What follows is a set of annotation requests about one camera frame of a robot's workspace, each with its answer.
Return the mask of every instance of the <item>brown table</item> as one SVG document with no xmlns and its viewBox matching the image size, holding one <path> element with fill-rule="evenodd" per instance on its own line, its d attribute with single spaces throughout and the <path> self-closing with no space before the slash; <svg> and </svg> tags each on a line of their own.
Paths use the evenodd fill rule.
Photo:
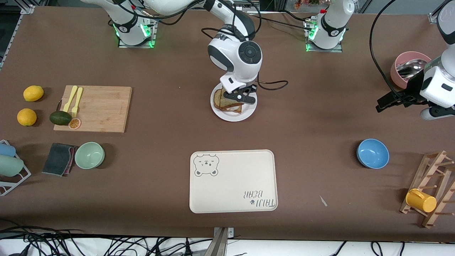
<svg viewBox="0 0 455 256">
<path fill-rule="evenodd" d="M 0 72 L 1 137 L 17 147 L 33 176 L 0 198 L 0 217 L 95 234 L 210 237 L 213 227 L 233 226 L 236 235 L 254 239 L 454 241 L 453 217 L 439 217 L 428 230 L 419 227 L 420 215 L 398 213 L 422 154 L 455 149 L 455 118 L 424 121 L 418 106 L 376 112 L 388 88 L 369 55 L 373 18 L 352 17 L 342 54 L 305 52 L 300 30 L 264 22 L 255 39 L 264 54 L 261 79 L 287 79 L 289 86 L 259 90 L 253 116 L 227 123 L 209 107 L 223 74 L 199 31 L 221 26 L 211 14 L 190 11 L 175 26 L 160 25 L 156 48 L 144 50 L 118 49 L 102 9 L 36 8 L 24 17 Z M 384 15 L 374 46 L 387 73 L 404 51 L 434 58 L 445 49 L 424 15 Z M 25 102 L 29 85 L 44 87 L 46 99 Z M 48 116 L 65 85 L 133 87 L 126 132 L 53 131 Z M 36 110 L 36 127 L 16 122 L 22 108 Z M 385 168 L 366 169 L 356 160 L 366 138 L 389 148 Z M 106 150 L 99 169 L 76 167 L 68 178 L 40 173 L 53 142 L 88 141 Z M 274 152 L 278 208 L 192 213 L 191 154 L 243 149 Z"/>
</svg>

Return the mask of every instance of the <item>rectangular white mat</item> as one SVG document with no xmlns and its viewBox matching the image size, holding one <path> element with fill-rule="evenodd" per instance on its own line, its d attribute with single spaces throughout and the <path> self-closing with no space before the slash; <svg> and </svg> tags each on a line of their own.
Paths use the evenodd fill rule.
<svg viewBox="0 0 455 256">
<path fill-rule="evenodd" d="M 190 160 L 192 212 L 277 208 L 275 158 L 270 150 L 195 152 Z"/>
</svg>

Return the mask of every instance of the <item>metal ladle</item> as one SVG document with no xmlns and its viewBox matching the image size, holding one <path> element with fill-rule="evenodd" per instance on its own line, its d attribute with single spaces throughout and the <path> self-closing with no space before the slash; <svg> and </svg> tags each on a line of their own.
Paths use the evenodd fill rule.
<svg viewBox="0 0 455 256">
<path fill-rule="evenodd" d="M 398 74 L 403 79 L 409 79 L 419 73 L 427 64 L 426 61 L 421 59 L 413 59 L 396 67 Z"/>
</svg>

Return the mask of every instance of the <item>avocado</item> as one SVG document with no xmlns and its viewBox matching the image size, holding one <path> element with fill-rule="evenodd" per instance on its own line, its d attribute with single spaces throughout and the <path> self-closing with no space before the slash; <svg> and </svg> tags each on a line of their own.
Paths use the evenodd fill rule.
<svg viewBox="0 0 455 256">
<path fill-rule="evenodd" d="M 68 125 L 71 122 L 71 115 L 64 111 L 55 111 L 49 119 L 56 125 Z"/>
</svg>

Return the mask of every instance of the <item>white paper scrap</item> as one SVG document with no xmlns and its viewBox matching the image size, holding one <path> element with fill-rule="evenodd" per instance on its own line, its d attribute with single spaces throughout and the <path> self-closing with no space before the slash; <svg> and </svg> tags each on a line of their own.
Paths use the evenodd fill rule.
<svg viewBox="0 0 455 256">
<path fill-rule="evenodd" d="M 322 199 L 322 196 L 319 195 L 319 197 L 321 198 L 321 201 L 322 201 L 322 203 L 325 205 L 325 207 L 327 207 L 327 203 L 324 201 L 324 199 Z"/>
</svg>

